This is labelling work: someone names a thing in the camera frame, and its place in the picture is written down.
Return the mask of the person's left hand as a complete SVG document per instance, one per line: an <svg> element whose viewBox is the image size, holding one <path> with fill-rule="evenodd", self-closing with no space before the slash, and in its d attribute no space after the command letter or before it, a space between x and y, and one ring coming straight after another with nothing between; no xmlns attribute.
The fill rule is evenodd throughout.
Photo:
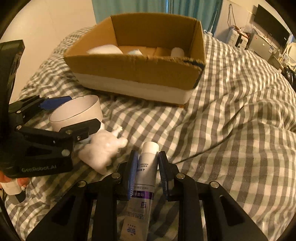
<svg viewBox="0 0 296 241"><path fill-rule="evenodd" d="M1 189L4 190L7 195L20 194L26 189L30 181L30 178L9 178L2 171L0 172L0 178Z"/></svg>

